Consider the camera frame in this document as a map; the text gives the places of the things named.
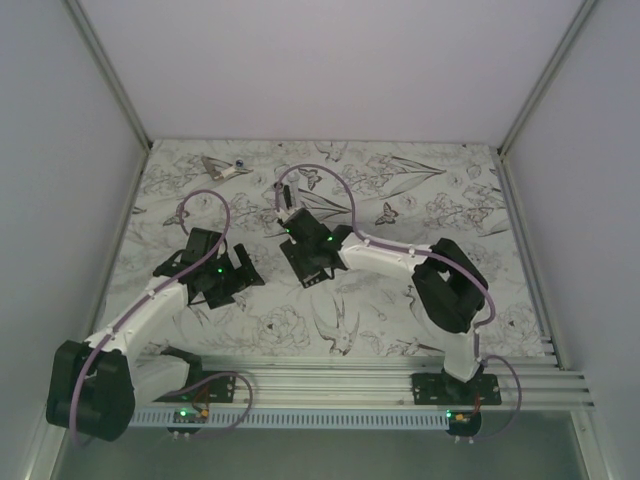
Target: patterned floor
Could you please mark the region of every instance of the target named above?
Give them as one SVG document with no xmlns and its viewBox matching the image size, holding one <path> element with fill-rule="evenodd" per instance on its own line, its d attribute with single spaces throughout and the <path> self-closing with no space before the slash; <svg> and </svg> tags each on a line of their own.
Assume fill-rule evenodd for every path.
<svg viewBox="0 0 640 480">
<path fill-rule="evenodd" d="M 242 159 L 250 173 L 221 184 L 206 174 L 201 156 L 219 168 Z M 380 142 L 156 142 L 142 178 L 109 290 L 102 323 L 121 312 L 153 269 L 186 237 L 175 215 L 197 188 L 215 188 L 231 205 L 229 245 L 242 242 L 267 284 L 236 295 L 216 310 L 188 307 L 161 328 L 150 350 L 171 344 L 199 354 L 359 357 L 428 355 L 430 337 L 416 321 L 421 308 L 412 287 L 367 272 L 339 272 L 304 290 L 278 245 L 286 237 L 272 205 L 276 175 L 287 165 L 318 163 L 353 189 L 364 231 L 389 240 L 457 242 L 490 283 L 498 318 L 482 332 L 482 349 L 510 356 L 542 355 L 540 332 L 504 199 L 488 147 Z M 301 196 L 330 228 L 348 223 L 344 191 L 312 168 L 296 177 Z M 212 196 L 186 207 L 187 228 L 221 229 L 224 216 Z M 479 314 L 486 318 L 486 311 Z"/>
</svg>

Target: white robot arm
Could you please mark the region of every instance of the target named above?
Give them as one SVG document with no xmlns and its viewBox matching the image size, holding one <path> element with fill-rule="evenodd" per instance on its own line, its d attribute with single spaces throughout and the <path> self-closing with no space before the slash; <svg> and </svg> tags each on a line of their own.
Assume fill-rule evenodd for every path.
<svg viewBox="0 0 640 480">
<path fill-rule="evenodd" d="M 486 288 L 486 280 L 454 242 L 441 239 L 433 246 L 411 246 L 385 241 L 398 247 L 399 251 L 394 251 L 361 240 L 347 225 L 331 232 L 304 208 L 279 210 L 278 215 L 291 237 L 280 248 L 305 288 L 333 278 L 335 270 L 368 270 L 413 283 L 424 306 L 423 326 L 435 340 L 432 346 L 445 353 L 445 372 L 460 382 L 474 377 L 480 364 L 471 322 L 484 305 L 484 297 L 458 271 L 415 253 L 434 252 L 447 257 Z"/>
<path fill-rule="evenodd" d="M 251 285 L 264 285 L 242 244 L 234 247 L 235 267 L 226 247 L 174 283 L 167 281 L 200 261 L 220 239 L 217 232 L 194 228 L 184 250 L 158 266 L 144 291 L 128 308 L 84 342 L 67 341 L 56 351 L 46 416 L 52 425 L 69 427 L 73 391 L 81 369 L 96 355 L 83 379 L 76 408 L 77 430 L 104 440 L 115 440 L 129 425 L 136 406 L 144 406 L 169 392 L 194 384 L 203 376 L 200 357 L 174 348 L 141 358 L 154 333 L 179 315 L 197 295 L 209 308 L 233 303 L 232 295 Z"/>
</svg>

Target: purple cable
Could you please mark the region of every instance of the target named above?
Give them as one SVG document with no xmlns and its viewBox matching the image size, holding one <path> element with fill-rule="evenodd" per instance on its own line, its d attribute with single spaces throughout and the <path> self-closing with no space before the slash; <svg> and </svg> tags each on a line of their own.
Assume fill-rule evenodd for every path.
<svg viewBox="0 0 640 480">
<path fill-rule="evenodd" d="M 513 375 L 513 379 L 516 381 L 516 387 L 518 389 L 518 400 L 516 402 L 516 408 L 513 411 L 513 414 L 511 415 L 511 418 L 509 418 L 509 421 L 507 422 L 507 424 L 502 427 L 500 430 L 498 430 L 495 433 L 492 433 L 490 435 L 486 435 L 484 437 L 473 437 L 474 441 L 484 441 L 484 440 L 491 440 L 495 437 L 497 437 L 498 435 L 502 435 L 503 433 L 506 433 L 514 424 L 516 417 L 518 416 L 518 414 L 520 413 L 520 409 L 522 408 L 522 385 L 520 384 L 520 377 L 518 377 L 518 374 L 516 373 L 515 368 L 513 368 L 513 366 L 507 362 L 507 359 L 504 357 L 501 357 L 500 355 L 487 355 L 483 361 L 483 364 L 486 366 L 489 363 L 489 360 L 491 359 L 496 359 L 496 360 L 500 360 L 502 363 L 504 363 L 506 365 L 506 367 L 509 369 L 509 371 L 511 372 L 511 375 Z"/>
<path fill-rule="evenodd" d="M 208 377 L 203 378 L 199 382 L 194 383 L 189 387 L 185 387 L 181 390 L 176 390 L 175 392 L 169 392 L 166 394 L 166 396 L 168 397 L 184 395 L 185 393 L 189 393 L 190 391 L 195 390 L 196 388 L 201 387 L 202 385 L 205 385 L 210 381 L 215 380 L 216 378 L 221 378 L 221 377 L 235 377 L 244 382 L 244 384 L 247 386 L 247 390 L 249 390 L 249 402 L 247 404 L 247 408 L 244 410 L 244 412 L 242 412 L 242 415 L 240 415 L 238 419 L 232 424 L 227 425 L 226 427 L 221 428 L 219 430 L 216 430 L 213 433 L 209 433 L 209 434 L 198 433 L 197 435 L 194 435 L 195 438 L 218 437 L 220 435 L 224 435 L 225 433 L 229 433 L 230 431 L 234 430 L 238 425 L 240 425 L 242 422 L 244 422 L 244 420 L 247 418 L 247 415 L 249 415 L 251 408 L 253 407 L 253 388 L 251 388 L 251 384 L 249 383 L 249 380 L 247 380 L 243 375 L 239 374 L 238 372 L 214 373 L 213 375 L 209 375 Z"/>
<path fill-rule="evenodd" d="M 317 165 L 314 163 L 303 163 L 301 165 L 295 165 L 293 167 L 287 168 L 284 172 L 282 172 L 282 174 L 280 175 L 280 178 L 278 178 L 278 181 L 276 182 L 276 185 L 281 186 L 282 180 L 284 180 L 284 177 L 289 172 L 293 170 L 297 170 L 299 168 L 317 168 L 319 170 L 323 170 L 329 173 L 330 175 L 333 175 L 333 177 L 336 180 L 338 180 L 338 182 L 340 182 L 340 184 L 344 188 L 344 191 L 347 193 L 347 196 L 349 197 L 349 202 L 351 203 L 351 226 L 353 227 L 353 233 L 355 233 L 356 237 L 358 237 L 362 241 L 368 241 L 369 245 L 373 245 L 374 247 L 384 248 L 386 250 L 391 250 L 393 252 L 411 254 L 408 248 L 400 247 L 398 245 L 389 245 L 375 238 L 369 237 L 360 231 L 356 223 L 356 201 L 355 201 L 355 198 L 353 197 L 353 192 L 349 188 L 349 185 L 347 185 L 347 182 L 345 182 L 342 179 L 342 177 L 340 177 L 340 175 L 338 175 L 336 172 L 334 172 L 330 168 L 327 168 L 323 165 Z M 278 190 L 279 189 L 276 189 L 276 210 L 280 208 L 280 196 L 278 195 Z M 471 274 L 471 272 L 469 272 L 466 268 L 462 267 L 461 265 L 458 265 L 456 262 L 449 260 L 447 257 L 434 253 L 430 250 L 415 249 L 415 252 L 413 252 L 413 254 L 424 255 L 425 257 L 433 258 L 434 260 L 438 260 L 448 265 L 449 267 L 453 268 L 454 270 L 457 270 L 462 275 L 464 275 L 478 290 L 480 290 L 480 293 L 482 293 L 484 298 L 487 300 L 487 304 L 489 305 L 489 317 L 487 317 L 486 320 L 482 320 L 481 322 L 475 323 L 474 329 L 488 325 L 493 321 L 493 319 L 496 317 L 496 304 L 494 303 L 493 298 L 491 298 L 489 291 L 484 287 L 484 285 L 482 285 L 482 283 L 480 283 L 480 281 L 476 277 L 474 277 Z M 477 333 L 474 333 L 474 335 L 475 335 L 474 355 L 476 356 L 476 358 L 478 358 L 480 357 L 480 340 Z"/>
<path fill-rule="evenodd" d="M 166 281 L 158 285 L 158 287 L 154 289 L 156 293 L 160 292 L 167 286 L 171 285 L 173 282 L 184 277 L 185 275 L 188 275 L 193 270 L 195 270 L 200 265 L 202 265 L 204 262 L 209 260 L 209 258 L 211 258 L 216 253 L 220 245 L 222 245 L 222 242 L 224 241 L 225 237 L 227 236 L 227 233 L 229 232 L 229 227 L 231 226 L 231 211 L 229 209 L 229 204 L 224 199 L 224 197 L 222 197 L 222 195 L 220 195 L 219 193 L 214 192 L 213 190 L 206 190 L 206 189 L 194 190 L 189 195 L 184 197 L 182 202 L 180 202 L 180 204 L 178 205 L 177 213 L 178 213 L 178 219 L 180 221 L 180 226 L 182 227 L 182 230 L 186 234 L 188 234 L 186 228 L 184 227 L 184 220 L 182 218 L 182 215 L 184 212 L 184 205 L 187 203 L 187 201 L 191 197 L 198 195 L 200 193 L 209 193 L 217 197 L 222 202 L 222 206 L 224 207 L 225 213 L 227 215 L 224 229 L 222 230 L 222 235 L 220 236 L 216 244 L 211 248 L 211 250 L 209 250 L 209 252 L 207 252 L 207 254 L 204 257 L 202 257 L 200 260 L 195 262 L 190 267 L 185 268 L 183 271 L 177 273 L 173 277 L 167 279 Z M 151 296 L 145 295 L 144 297 L 140 298 L 135 304 L 133 304 L 133 306 L 129 310 L 127 310 L 127 312 L 122 316 L 122 318 L 118 320 L 118 322 L 113 326 L 113 329 L 112 329 L 113 333 L 117 333 L 122 328 L 122 326 L 131 318 L 131 316 L 134 313 L 136 313 L 147 301 L 149 301 L 149 299 L 151 299 Z M 80 443 L 80 439 L 78 438 L 78 403 L 80 402 L 80 392 L 82 391 L 82 386 L 84 385 L 85 378 L 89 373 L 89 369 L 93 365 L 93 362 L 95 361 L 98 354 L 102 351 L 104 346 L 109 342 L 110 338 L 111 338 L 110 334 L 105 335 L 104 338 L 100 340 L 98 345 L 96 345 L 96 347 L 93 349 L 91 354 L 89 354 L 89 357 L 84 362 L 84 365 L 82 366 L 82 369 L 78 374 L 78 381 L 76 382 L 76 385 L 73 388 L 73 394 L 71 396 L 71 407 L 69 409 L 69 431 L 71 432 L 71 440 L 78 447 L 82 446 L 82 444 Z"/>
<path fill-rule="evenodd" d="M 353 233 L 356 235 L 356 237 L 358 237 L 362 241 L 367 241 L 368 240 L 369 241 L 369 245 L 373 245 L 374 247 L 384 248 L 386 250 L 391 250 L 392 252 L 409 253 L 409 254 L 411 254 L 411 252 L 409 251 L 408 248 L 400 247 L 398 245 L 389 245 L 389 244 L 381 242 L 381 241 L 379 241 L 379 240 L 377 240 L 375 238 L 368 237 L 367 235 L 365 235 L 364 233 L 362 233 L 360 231 L 360 229 L 358 228 L 358 225 L 356 224 L 356 201 L 355 201 L 355 198 L 353 197 L 353 192 L 349 188 L 349 185 L 347 185 L 347 182 L 345 182 L 342 179 L 342 177 L 340 177 L 340 175 L 338 175 L 336 172 L 334 172 L 330 168 L 325 167 L 324 165 L 318 165 L 318 164 L 314 164 L 314 163 L 304 163 L 304 164 L 295 165 L 293 167 L 287 168 L 284 172 L 282 172 L 282 174 L 280 175 L 280 178 L 278 178 L 278 180 L 276 182 L 276 185 L 279 186 L 279 188 L 276 188 L 276 202 L 275 202 L 276 210 L 278 210 L 280 208 L 280 196 L 278 195 L 278 193 L 282 189 L 282 181 L 284 180 L 284 177 L 289 172 L 291 172 L 293 170 L 297 170 L 299 168 L 317 168 L 319 170 L 323 170 L 323 171 L 329 173 L 330 175 L 332 175 L 338 182 L 340 182 L 340 184 L 344 188 L 344 191 L 347 193 L 347 196 L 349 197 L 349 202 L 351 203 L 351 226 L 353 227 Z M 480 293 L 482 293 L 484 298 L 487 300 L 487 304 L 489 305 L 489 316 L 487 317 L 486 320 L 482 320 L 481 322 L 476 322 L 474 324 L 474 326 L 473 326 L 473 328 L 474 328 L 474 333 L 473 333 L 473 339 L 474 339 L 473 340 L 473 354 L 477 359 L 480 359 L 481 358 L 480 357 L 480 335 L 478 334 L 477 329 L 478 329 L 478 327 L 483 327 L 485 325 L 488 325 L 489 323 L 493 322 L 493 320 L 496 318 L 496 304 L 493 301 L 493 298 L 491 298 L 491 294 L 484 287 L 484 285 L 482 285 L 482 283 L 480 283 L 480 281 L 471 274 L 471 272 L 469 272 L 462 265 L 457 264 L 456 262 L 448 259 L 447 257 L 444 257 L 444 256 L 439 255 L 437 253 L 431 252 L 429 250 L 419 250 L 419 249 L 415 249 L 414 254 L 424 255 L 425 257 L 433 258 L 435 260 L 438 260 L 438 261 L 444 263 L 445 265 L 448 265 L 449 267 L 453 268 L 454 270 L 457 270 L 462 275 L 464 275 L 480 291 Z M 507 368 L 511 371 L 511 373 L 513 374 L 513 378 L 515 378 L 516 385 L 518 387 L 518 403 L 516 404 L 516 409 L 514 411 L 513 416 L 511 417 L 511 419 L 509 420 L 509 423 L 505 426 L 505 428 L 503 428 L 502 430 L 500 430 L 497 433 L 488 435 L 486 437 L 480 437 L 478 440 L 486 440 L 486 439 L 489 439 L 489 438 L 494 438 L 496 435 L 498 435 L 498 434 L 508 430 L 509 428 L 511 428 L 511 425 L 513 425 L 513 420 L 515 419 L 515 417 L 520 412 L 520 408 L 522 406 L 522 387 L 520 385 L 520 379 L 518 378 L 518 375 L 517 375 L 515 369 L 511 366 L 511 364 L 509 364 L 509 362 L 507 362 L 506 359 L 504 359 L 503 357 L 500 357 L 498 355 L 488 355 L 484 359 L 483 363 L 486 364 L 487 360 L 492 359 L 492 358 L 498 359 L 501 362 L 503 362 L 507 366 Z"/>
</svg>

